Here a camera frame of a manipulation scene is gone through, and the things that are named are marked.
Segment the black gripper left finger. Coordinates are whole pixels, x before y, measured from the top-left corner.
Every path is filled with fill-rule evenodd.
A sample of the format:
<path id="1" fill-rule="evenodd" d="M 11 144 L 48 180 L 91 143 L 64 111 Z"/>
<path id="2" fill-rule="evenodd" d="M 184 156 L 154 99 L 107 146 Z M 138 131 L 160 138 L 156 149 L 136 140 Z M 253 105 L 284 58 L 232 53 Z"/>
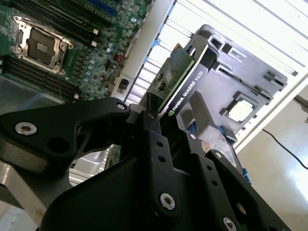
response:
<path id="1" fill-rule="evenodd" d="M 4 114 L 0 117 L 0 183 L 26 211 L 43 216 L 73 188 L 73 161 L 118 144 L 125 161 L 164 156 L 159 99 L 149 93 L 141 105 L 108 98 Z"/>

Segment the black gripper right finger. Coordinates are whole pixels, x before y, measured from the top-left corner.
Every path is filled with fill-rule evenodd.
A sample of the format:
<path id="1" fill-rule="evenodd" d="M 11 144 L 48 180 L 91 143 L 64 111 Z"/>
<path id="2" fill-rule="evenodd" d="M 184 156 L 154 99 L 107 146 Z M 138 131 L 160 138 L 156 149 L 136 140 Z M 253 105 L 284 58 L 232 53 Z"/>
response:
<path id="1" fill-rule="evenodd" d="M 287 231 L 288 226 L 218 150 L 205 153 L 196 136 L 175 124 L 184 151 L 179 166 L 191 174 L 203 194 L 208 226 L 212 231 Z"/>

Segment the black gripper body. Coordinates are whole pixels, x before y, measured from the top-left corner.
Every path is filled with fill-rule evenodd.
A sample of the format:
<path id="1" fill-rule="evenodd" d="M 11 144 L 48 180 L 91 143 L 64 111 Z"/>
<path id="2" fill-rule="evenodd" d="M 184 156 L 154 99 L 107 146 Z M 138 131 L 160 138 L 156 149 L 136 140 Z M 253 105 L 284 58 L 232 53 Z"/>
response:
<path id="1" fill-rule="evenodd" d="M 214 231 L 217 217 L 192 175 L 170 158 L 131 158 L 64 192 L 45 231 Z"/>

